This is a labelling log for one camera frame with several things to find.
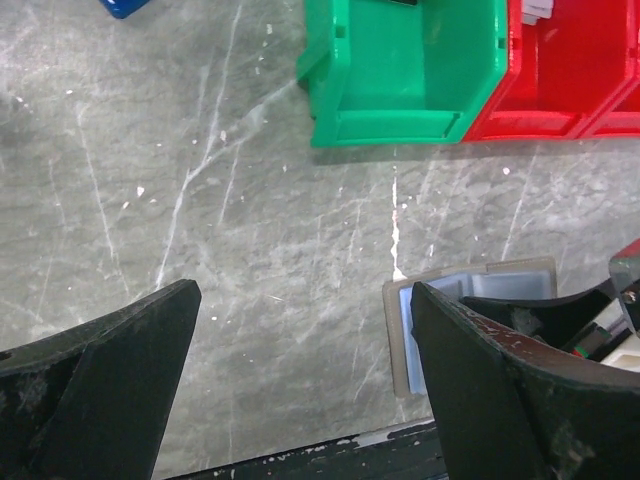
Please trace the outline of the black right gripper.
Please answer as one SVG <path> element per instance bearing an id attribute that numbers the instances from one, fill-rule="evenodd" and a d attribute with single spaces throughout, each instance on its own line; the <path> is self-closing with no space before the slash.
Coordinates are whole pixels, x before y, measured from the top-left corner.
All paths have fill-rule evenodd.
<path id="1" fill-rule="evenodd" d="M 571 296 L 545 300 L 464 297 L 461 303 L 514 331 L 578 358 L 639 371 L 639 241 L 608 263 L 609 278 Z"/>

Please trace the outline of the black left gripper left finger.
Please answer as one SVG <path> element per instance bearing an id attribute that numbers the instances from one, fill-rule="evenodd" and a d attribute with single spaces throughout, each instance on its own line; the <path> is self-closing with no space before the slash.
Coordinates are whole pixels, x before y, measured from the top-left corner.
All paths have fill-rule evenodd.
<path id="1" fill-rule="evenodd" d="M 150 478 L 200 303 L 182 279 L 2 351 L 2 478 Z"/>

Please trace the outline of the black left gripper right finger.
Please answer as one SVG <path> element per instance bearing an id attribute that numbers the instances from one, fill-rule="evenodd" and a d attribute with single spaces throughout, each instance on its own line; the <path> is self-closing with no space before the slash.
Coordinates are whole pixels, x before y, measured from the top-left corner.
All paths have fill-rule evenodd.
<path id="1" fill-rule="evenodd" d="M 416 283 L 413 335 L 452 479 L 635 479 L 639 376 Z"/>

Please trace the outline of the grey card holder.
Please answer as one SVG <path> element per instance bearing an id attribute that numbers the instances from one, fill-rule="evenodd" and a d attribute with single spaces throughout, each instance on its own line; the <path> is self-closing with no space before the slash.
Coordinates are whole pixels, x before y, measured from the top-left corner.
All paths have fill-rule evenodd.
<path id="1" fill-rule="evenodd" d="M 412 336 L 412 290 L 420 282 L 454 300 L 466 296 L 546 300 L 557 296 L 556 262 L 549 256 L 437 268 L 386 282 L 382 296 L 398 398 L 427 394 L 418 345 Z"/>

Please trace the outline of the green plastic bin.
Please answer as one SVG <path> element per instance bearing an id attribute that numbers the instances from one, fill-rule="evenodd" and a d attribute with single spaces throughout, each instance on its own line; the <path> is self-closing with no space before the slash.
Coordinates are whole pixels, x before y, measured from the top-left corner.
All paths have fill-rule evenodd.
<path id="1" fill-rule="evenodd" d="M 315 148 L 459 143 L 507 71 L 505 1 L 307 1 L 304 15 Z"/>

